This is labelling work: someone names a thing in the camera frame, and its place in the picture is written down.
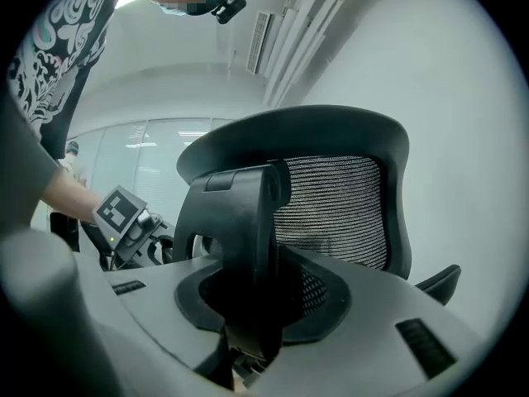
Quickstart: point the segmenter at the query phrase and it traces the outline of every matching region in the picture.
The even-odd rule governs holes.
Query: ceiling
[[[166,15],[150,0],[118,8],[107,33],[107,48],[83,96],[145,70],[196,63],[244,65],[257,12],[281,13],[285,0],[247,2],[246,9],[225,26],[213,16]]]

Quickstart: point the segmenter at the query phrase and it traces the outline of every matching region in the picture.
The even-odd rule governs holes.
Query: person's arm
[[[0,94],[0,236],[29,227],[57,163],[42,148],[11,94]]]
[[[93,223],[93,210],[102,202],[102,197],[84,188],[58,166],[42,201],[71,218]]]

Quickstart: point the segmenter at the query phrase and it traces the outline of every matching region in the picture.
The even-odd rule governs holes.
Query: black cable
[[[112,272],[112,268],[114,267],[114,263],[116,262],[116,252],[112,252],[112,259],[110,260],[110,271]]]
[[[129,262],[130,261],[124,261],[120,267],[116,268],[116,270],[120,270],[123,266],[127,265]]]

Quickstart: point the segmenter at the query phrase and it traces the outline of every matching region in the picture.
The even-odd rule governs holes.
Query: face mask
[[[160,8],[167,13],[168,15],[176,16],[200,16],[206,13],[212,12],[219,5],[222,4],[224,0],[207,0],[206,2],[199,4],[187,4],[187,3],[175,3],[175,4],[165,4],[165,3],[156,3]]]

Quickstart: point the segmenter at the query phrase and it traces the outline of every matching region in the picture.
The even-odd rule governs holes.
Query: chair armrest
[[[416,287],[446,306],[454,295],[460,275],[461,268],[458,265],[451,265],[430,279],[417,284]]]

